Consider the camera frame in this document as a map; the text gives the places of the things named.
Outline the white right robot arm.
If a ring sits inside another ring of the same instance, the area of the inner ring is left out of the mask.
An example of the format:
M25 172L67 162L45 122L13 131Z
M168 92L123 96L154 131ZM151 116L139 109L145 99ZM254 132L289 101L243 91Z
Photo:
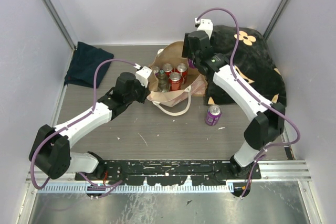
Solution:
M284 119L280 115L285 113L285 106L264 98L239 75L228 56L214 53L203 30L185 34L182 56L224 90L249 119L244 143L230 158L229 165L232 176L241 179L248 174L261 150L283 133Z

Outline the purple Fanta can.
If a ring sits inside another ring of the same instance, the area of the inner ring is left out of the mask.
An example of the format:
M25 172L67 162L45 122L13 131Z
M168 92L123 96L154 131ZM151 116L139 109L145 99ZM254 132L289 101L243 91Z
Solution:
M188 59L188 65L189 65L190 68L195 69L195 66L194 66L192 60Z
M207 109L205 123L209 126L215 126L218 123L222 114L221 108L218 105L211 105Z

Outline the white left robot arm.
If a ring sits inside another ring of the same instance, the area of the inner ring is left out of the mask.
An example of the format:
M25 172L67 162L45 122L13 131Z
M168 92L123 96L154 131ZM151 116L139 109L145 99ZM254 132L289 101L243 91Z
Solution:
M72 147L84 136L122 114L133 102L144 103L152 70L143 67L136 73L121 73L114 87L88 110L63 124L43 125L37 132L29 154L31 167L38 167L49 178L66 172L85 173L93 180L104 177L104 160L93 152L75 153Z

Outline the tan burlap canvas bag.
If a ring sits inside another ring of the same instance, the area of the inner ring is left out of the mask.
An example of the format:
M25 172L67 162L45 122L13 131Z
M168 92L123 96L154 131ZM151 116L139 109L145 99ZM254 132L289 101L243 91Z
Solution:
M159 67L163 68L163 65L169 63L172 65L173 70L183 63L188 66L188 59L182 57L183 42L177 41L169 44L163 49L157 52L154 61L149 65L149 68ZM205 77L201 75L197 69L188 68L186 81L182 84L181 88L177 91L163 92L159 89L159 80L155 74L151 74L149 78L149 90L151 93L147 96L147 99L151 101L156 107L158 107L164 113L171 116L179 116L186 113L191 105L192 96L202 97L205 95L207 88L207 82ZM173 107L183 100L187 100L187 106L180 112L170 112L165 107Z

